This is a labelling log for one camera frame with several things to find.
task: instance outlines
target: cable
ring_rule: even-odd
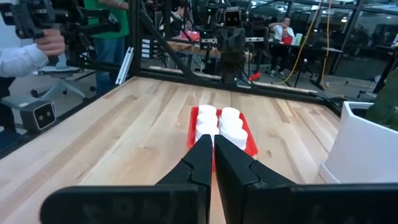
[[[331,1],[329,1],[329,6],[328,6],[328,20],[326,22],[326,57],[323,61],[323,68],[322,68],[322,74],[320,74],[321,76],[321,82],[320,85],[323,87],[323,91],[330,93],[329,91],[326,90],[326,86],[323,83],[323,77],[325,76],[325,69],[326,69],[326,62],[328,60],[329,57],[329,48],[330,48],[330,36],[329,36],[329,25],[330,25],[330,9],[331,9]]]
[[[283,83],[287,82],[287,80],[289,80],[289,79],[292,77],[292,75],[294,74],[294,70],[296,69],[297,63],[298,63],[299,60],[300,60],[301,52],[302,52],[302,50],[303,50],[303,48],[304,48],[305,43],[307,42],[308,36],[310,35],[310,32],[311,32],[311,30],[312,30],[313,23],[314,23],[314,21],[316,20],[316,18],[317,18],[317,16],[318,16],[318,12],[319,12],[319,9],[321,8],[322,2],[323,2],[323,0],[321,0],[321,1],[319,2],[317,10],[315,10],[314,19],[312,20],[312,22],[311,22],[311,24],[310,24],[310,28],[308,28],[307,34],[305,35],[303,44],[301,45],[300,50],[298,51],[297,59],[296,59],[296,62],[294,63],[293,69],[290,71],[290,75],[289,75],[285,80],[283,80],[282,82],[277,82],[277,83],[272,82],[272,84],[283,84]]]

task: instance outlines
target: butcher block tabletop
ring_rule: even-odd
[[[0,223],[37,224],[52,192],[71,185],[154,185],[187,153],[192,106],[244,113],[257,159],[296,183],[319,165],[339,119],[320,105],[132,78],[0,160]],[[225,223],[215,177],[210,222]]]

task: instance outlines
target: white cup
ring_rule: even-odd
[[[214,136],[220,134],[220,130],[216,126],[209,124],[201,124],[196,128],[195,142],[204,134],[209,134],[214,146]]]
[[[235,108],[225,107],[221,112],[221,118],[230,119],[230,118],[239,118],[241,112]]]
[[[197,119],[197,126],[201,124],[209,124],[210,126],[217,127],[218,118],[216,115],[202,113],[199,114]]]
[[[220,118],[218,128],[224,127],[225,129],[241,129],[243,127],[243,121],[240,118]]]
[[[246,144],[248,141],[248,133],[241,129],[225,129],[221,128],[220,134],[223,135],[226,139],[231,141],[235,146],[239,147],[242,150],[246,149]]]
[[[215,108],[214,106],[211,106],[211,105],[200,105],[198,115],[201,115],[203,113],[210,114],[210,115],[216,115],[217,108]]]

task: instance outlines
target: red object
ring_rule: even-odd
[[[189,149],[195,145],[195,134],[196,134],[196,125],[197,125],[197,117],[199,113],[199,107],[197,106],[192,106],[191,109],[191,119],[189,121],[189,127],[188,127],[188,138],[187,138],[187,146]],[[221,116],[221,110],[217,110],[217,117]],[[259,153],[256,143],[254,142],[253,136],[251,135],[248,123],[246,122],[246,118],[244,115],[241,113],[239,118],[242,119],[243,121],[243,129],[248,133],[248,140],[246,142],[246,149],[244,150],[245,153],[247,153],[249,156],[253,157]],[[214,151],[213,151],[213,165],[212,165],[212,170],[213,172],[216,171],[215,168],[215,161],[214,161]]]
[[[250,77],[249,77],[249,80],[250,80],[250,81],[254,81],[254,80],[260,78],[260,76],[261,76],[261,72],[257,72],[257,73],[255,73],[254,75],[250,76]]]
[[[192,39],[192,41],[199,41],[200,40],[200,33],[195,31],[186,31],[188,36]],[[181,32],[181,39],[188,40],[187,36]]]
[[[287,35],[285,37],[282,37],[281,40],[284,44],[286,45],[292,45],[293,37],[291,35]]]

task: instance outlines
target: office chair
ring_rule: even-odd
[[[74,74],[81,73],[83,70],[76,67],[67,66],[66,61],[67,58],[65,54],[58,56],[59,62],[53,66],[45,66],[44,68],[40,69],[36,72],[36,75],[50,75],[52,78],[58,78],[59,81],[54,86],[50,87],[50,90],[47,91],[41,99],[49,100],[50,96],[53,95],[56,91],[61,91],[64,95],[68,93],[68,90],[80,95],[83,100],[87,100],[87,96],[83,93],[80,87],[77,87],[76,81],[74,80],[67,80],[67,78],[72,77]],[[95,91],[95,86],[90,86],[90,91]],[[39,97],[39,93],[37,90],[33,89],[30,94],[33,97]]]

